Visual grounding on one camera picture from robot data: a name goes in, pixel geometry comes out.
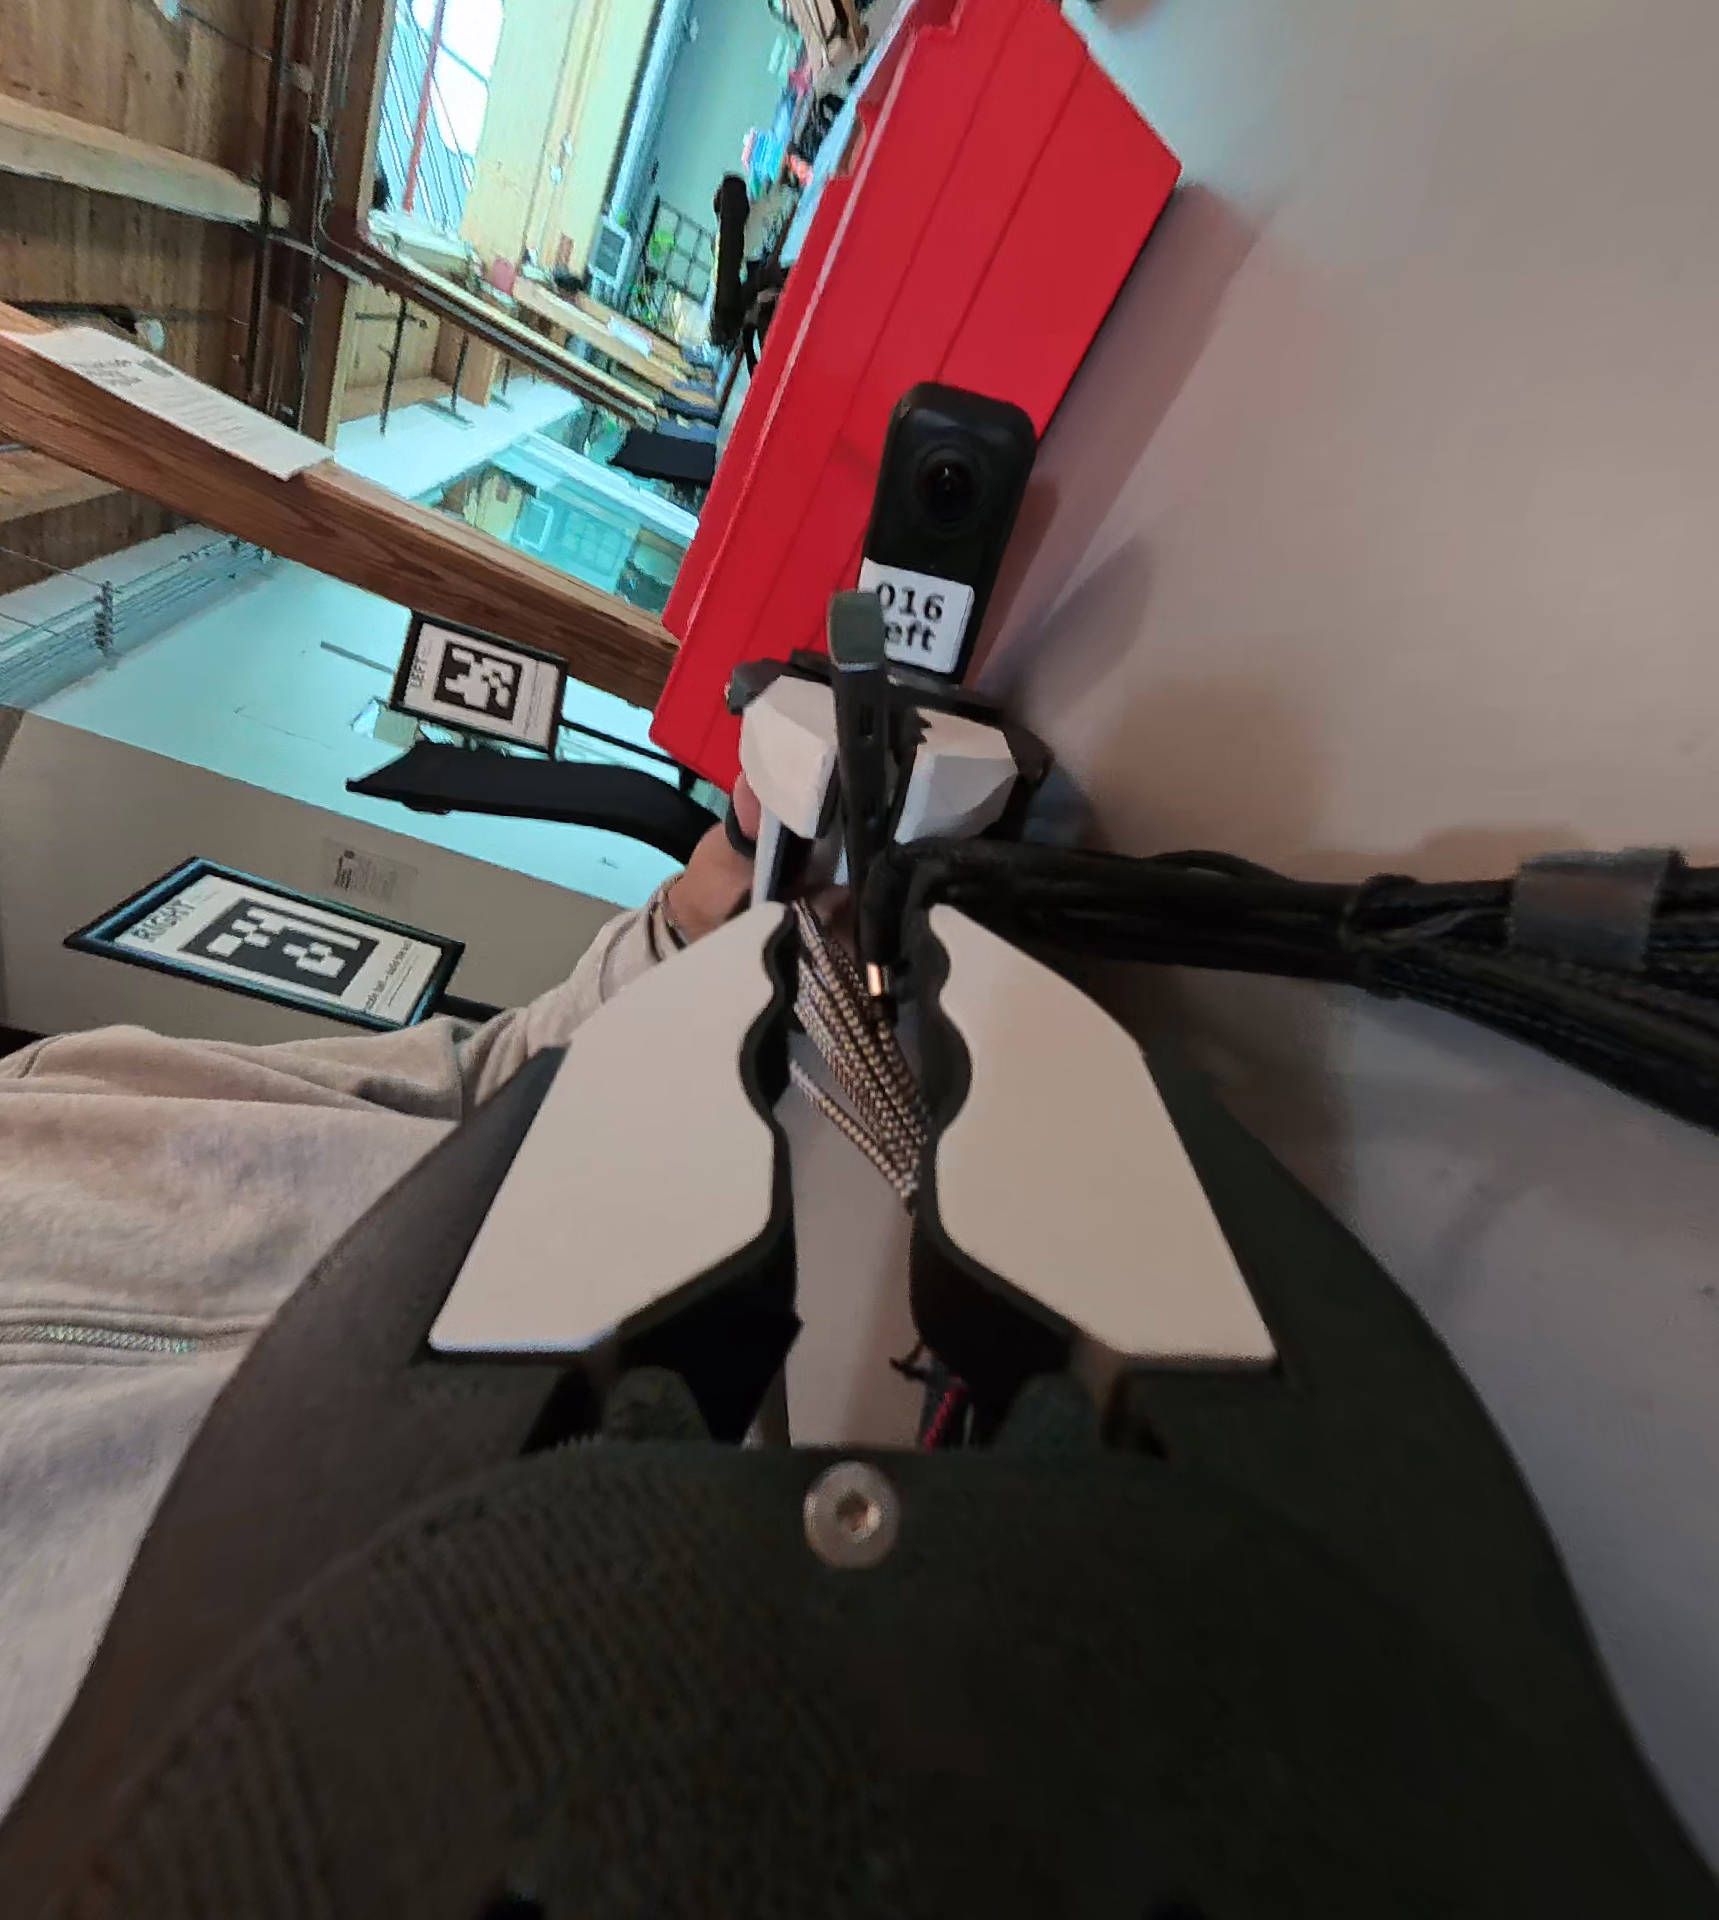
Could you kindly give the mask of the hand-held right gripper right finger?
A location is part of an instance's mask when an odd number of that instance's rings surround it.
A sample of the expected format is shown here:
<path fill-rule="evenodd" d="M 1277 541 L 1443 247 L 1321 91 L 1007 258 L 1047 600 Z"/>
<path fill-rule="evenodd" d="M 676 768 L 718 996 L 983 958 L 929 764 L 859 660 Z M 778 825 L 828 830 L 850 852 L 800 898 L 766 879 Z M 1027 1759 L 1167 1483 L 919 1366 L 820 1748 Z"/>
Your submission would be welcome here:
<path fill-rule="evenodd" d="M 1081 987 L 927 912 L 913 1307 L 959 1376 L 1263 1373 L 1275 1339 L 1145 1054 Z"/>

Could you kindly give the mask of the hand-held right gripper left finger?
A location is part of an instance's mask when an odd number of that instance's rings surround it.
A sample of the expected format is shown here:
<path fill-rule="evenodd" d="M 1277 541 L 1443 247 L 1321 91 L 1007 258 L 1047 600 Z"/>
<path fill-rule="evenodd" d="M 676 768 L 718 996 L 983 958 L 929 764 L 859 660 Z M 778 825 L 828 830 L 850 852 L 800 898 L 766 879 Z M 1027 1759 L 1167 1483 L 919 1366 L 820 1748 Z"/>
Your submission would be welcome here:
<path fill-rule="evenodd" d="M 446 1361 L 676 1373 L 764 1400 L 798 1333 L 782 991 L 758 903 L 626 986 L 566 1045 L 432 1320 Z"/>

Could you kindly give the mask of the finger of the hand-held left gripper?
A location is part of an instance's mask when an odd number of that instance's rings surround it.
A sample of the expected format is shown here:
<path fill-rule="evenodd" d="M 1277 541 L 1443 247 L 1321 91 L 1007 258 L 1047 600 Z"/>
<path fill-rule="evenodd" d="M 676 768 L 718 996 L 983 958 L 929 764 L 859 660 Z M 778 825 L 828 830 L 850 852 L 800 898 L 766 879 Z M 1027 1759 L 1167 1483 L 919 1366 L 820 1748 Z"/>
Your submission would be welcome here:
<path fill-rule="evenodd" d="M 740 759 L 764 824 L 794 835 L 826 831 L 840 765 L 834 702 L 752 702 Z"/>
<path fill-rule="evenodd" d="M 963 713 L 919 713 L 901 773 L 897 839 L 971 839 L 1003 815 L 1017 784 L 1007 732 Z"/>

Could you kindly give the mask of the red plastic bin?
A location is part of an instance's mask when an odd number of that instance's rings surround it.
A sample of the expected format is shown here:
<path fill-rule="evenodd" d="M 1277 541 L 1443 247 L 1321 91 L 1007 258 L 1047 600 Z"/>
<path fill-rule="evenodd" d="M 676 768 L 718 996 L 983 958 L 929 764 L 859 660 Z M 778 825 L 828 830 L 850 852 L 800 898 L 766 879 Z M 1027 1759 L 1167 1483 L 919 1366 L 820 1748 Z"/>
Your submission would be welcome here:
<path fill-rule="evenodd" d="M 728 678 L 824 641 L 895 402 L 939 382 L 1043 433 L 1179 179 L 1059 3 L 913 3 L 852 103 L 664 611 L 650 732 L 722 789 Z"/>

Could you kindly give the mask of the person's left forearm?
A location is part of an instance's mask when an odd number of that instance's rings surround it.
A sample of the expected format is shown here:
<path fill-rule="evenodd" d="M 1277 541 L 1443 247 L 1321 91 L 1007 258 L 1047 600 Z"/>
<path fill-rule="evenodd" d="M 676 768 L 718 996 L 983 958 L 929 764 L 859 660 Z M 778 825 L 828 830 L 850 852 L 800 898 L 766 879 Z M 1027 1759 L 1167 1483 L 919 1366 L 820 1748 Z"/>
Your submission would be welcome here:
<path fill-rule="evenodd" d="M 606 923 L 558 986 L 470 1030 L 458 1054 L 468 1097 L 486 1101 L 520 1067 L 566 1045 L 602 1006 L 660 965 L 648 938 L 650 901 Z"/>

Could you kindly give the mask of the grey desk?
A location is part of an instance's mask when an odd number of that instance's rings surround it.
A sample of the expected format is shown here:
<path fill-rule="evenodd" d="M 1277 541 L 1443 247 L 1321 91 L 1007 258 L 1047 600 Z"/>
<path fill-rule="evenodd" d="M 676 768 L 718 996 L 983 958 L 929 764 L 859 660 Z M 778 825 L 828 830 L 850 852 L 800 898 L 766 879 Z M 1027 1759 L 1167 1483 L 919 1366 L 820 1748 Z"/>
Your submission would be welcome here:
<path fill-rule="evenodd" d="M 1181 185 L 979 658 L 1123 852 L 1719 860 L 1719 3 L 1065 3 Z M 1485 1400 L 1719 1870 L 1719 1139 L 1461 1019 L 1121 970 Z"/>

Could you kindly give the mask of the person's left hand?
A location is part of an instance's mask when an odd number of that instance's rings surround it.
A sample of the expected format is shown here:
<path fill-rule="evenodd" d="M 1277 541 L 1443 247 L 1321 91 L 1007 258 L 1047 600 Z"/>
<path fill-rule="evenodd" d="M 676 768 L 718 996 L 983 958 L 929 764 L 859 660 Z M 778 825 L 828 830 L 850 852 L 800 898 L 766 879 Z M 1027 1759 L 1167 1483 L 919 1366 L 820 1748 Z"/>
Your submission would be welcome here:
<path fill-rule="evenodd" d="M 668 891 L 670 914 L 690 942 L 728 923 L 748 903 L 760 828 L 762 803 L 740 776 L 722 825 L 708 830 Z"/>

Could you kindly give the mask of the black office chair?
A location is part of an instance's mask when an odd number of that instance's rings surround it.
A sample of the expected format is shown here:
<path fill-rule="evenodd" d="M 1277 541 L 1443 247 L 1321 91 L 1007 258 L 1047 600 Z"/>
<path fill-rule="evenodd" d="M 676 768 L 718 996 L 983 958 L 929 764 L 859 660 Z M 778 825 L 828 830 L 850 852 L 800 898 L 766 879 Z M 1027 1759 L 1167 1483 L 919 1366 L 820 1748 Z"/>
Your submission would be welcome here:
<path fill-rule="evenodd" d="M 678 784 L 606 761 L 418 740 L 344 789 L 422 813 L 482 813 L 618 833 L 678 861 L 722 819 Z"/>

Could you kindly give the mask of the framed black white marker sign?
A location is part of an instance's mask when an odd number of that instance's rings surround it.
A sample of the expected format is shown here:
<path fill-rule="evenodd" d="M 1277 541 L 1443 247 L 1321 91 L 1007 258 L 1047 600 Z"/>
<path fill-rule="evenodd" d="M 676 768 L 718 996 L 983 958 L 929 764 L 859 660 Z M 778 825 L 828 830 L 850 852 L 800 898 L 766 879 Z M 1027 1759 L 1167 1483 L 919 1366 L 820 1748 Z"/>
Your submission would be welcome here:
<path fill-rule="evenodd" d="M 370 1033 L 492 1013 L 452 991 L 462 939 L 206 855 L 148 882 L 64 945 Z"/>
<path fill-rule="evenodd" d="M 534 644 L 414 611 L 388 708 L 490 746 L 552 755 L 570 665 Z"/>

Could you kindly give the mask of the grey sweatshirt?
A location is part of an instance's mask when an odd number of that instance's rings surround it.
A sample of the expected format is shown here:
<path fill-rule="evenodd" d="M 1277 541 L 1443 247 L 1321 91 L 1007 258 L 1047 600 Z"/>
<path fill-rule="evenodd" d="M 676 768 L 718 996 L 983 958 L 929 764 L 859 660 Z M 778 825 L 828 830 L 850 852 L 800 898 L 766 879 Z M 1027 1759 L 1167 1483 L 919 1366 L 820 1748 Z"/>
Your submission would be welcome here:
<path fill-rule="evenodd" d="M 574 1016 L 272 1045 L 110 1026 L 0 1061 L 0 1818 L 194 1431 L 348 1228 Z"/>

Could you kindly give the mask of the wooden handrail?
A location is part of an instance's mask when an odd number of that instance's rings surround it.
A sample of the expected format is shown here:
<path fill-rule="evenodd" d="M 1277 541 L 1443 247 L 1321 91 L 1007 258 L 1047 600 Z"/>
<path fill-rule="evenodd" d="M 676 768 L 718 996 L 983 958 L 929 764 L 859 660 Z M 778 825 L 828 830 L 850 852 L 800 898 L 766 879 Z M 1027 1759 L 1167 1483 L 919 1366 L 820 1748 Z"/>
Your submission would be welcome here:
<path fill-rule="evenodd" d="M 644 609 L 332 459 L 292 478 L 256 470 L 10 339 L 16 322 L 0 300 L 10 439 L 388 604 L 540 647 L 638 708 L 662 695 L 678 644 Z"/>

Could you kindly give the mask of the white paper sheet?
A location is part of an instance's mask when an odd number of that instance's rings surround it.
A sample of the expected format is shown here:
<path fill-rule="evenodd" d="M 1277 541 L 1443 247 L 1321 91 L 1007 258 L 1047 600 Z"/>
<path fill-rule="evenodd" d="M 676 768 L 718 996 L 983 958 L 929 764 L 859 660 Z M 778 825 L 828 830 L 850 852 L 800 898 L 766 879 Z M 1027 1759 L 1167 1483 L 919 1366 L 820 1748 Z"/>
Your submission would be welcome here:
<path fill-rule="evenodd" d="M 328 465 L 332 449 L 268 413 L 202 383 L 124 335 L 94 325 L 44 332 L 2 329 L 44 362 L 76 374 L 150 419 L 178 427 L 202 443 L 276 480 Z"/>

